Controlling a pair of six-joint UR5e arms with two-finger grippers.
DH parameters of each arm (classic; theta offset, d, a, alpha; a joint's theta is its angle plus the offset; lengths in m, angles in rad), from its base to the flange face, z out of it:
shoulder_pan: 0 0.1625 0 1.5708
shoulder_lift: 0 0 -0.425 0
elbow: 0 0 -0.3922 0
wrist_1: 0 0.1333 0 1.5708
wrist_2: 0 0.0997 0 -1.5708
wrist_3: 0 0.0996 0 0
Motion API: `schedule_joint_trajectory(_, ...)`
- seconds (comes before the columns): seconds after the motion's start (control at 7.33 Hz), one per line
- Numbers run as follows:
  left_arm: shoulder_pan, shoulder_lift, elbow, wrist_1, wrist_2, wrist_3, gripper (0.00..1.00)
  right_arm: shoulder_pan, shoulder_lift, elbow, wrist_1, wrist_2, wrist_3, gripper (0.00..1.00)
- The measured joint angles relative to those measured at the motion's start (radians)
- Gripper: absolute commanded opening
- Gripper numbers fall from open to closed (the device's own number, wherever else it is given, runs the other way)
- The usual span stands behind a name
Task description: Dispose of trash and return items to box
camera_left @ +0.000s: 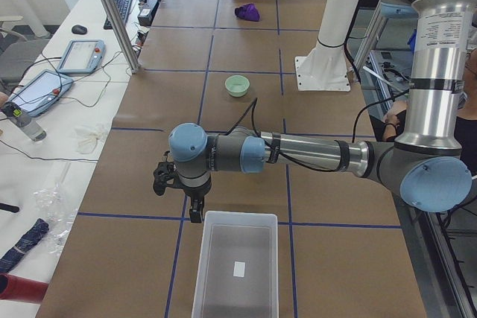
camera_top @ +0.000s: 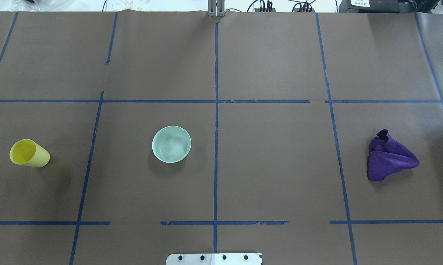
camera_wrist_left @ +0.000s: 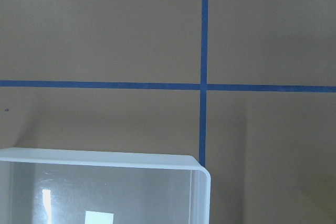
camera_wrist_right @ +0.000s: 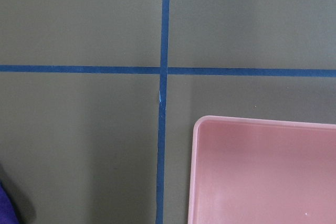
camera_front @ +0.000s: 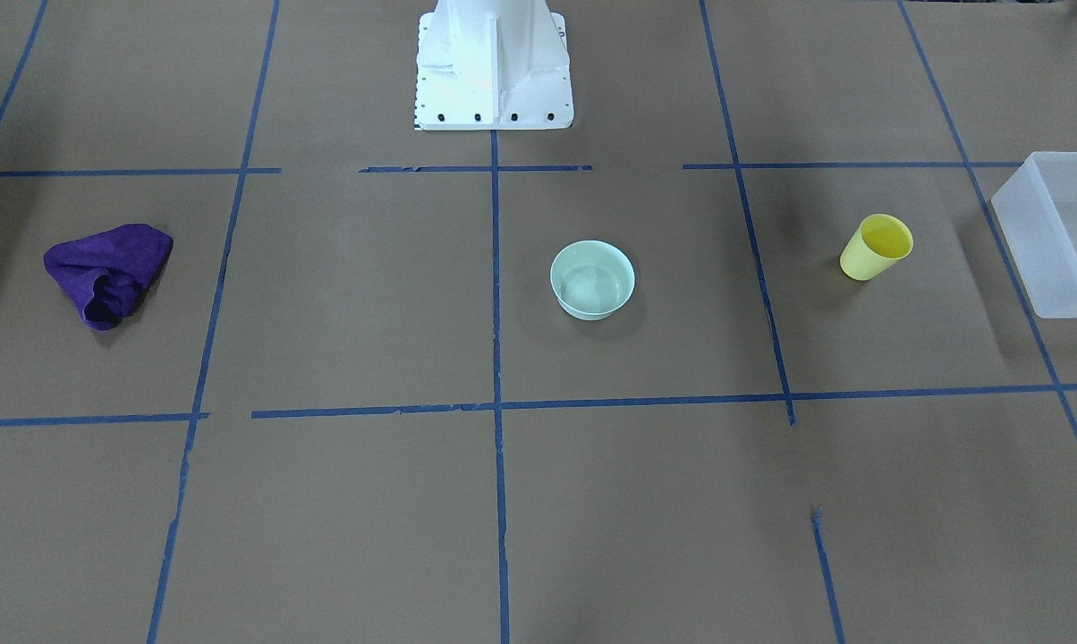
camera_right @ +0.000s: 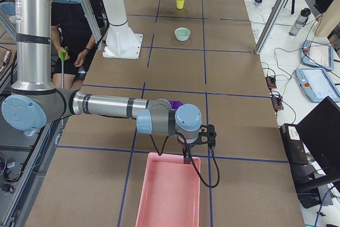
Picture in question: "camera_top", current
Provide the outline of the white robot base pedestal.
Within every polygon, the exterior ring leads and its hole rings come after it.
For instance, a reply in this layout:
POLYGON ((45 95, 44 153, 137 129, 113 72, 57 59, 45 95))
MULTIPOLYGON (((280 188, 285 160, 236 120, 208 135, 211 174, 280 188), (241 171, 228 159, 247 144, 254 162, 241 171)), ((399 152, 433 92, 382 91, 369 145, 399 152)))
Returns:
POLYGON ((170 254, 166 265, 262 265, 258 253, 195 253, 170 254))

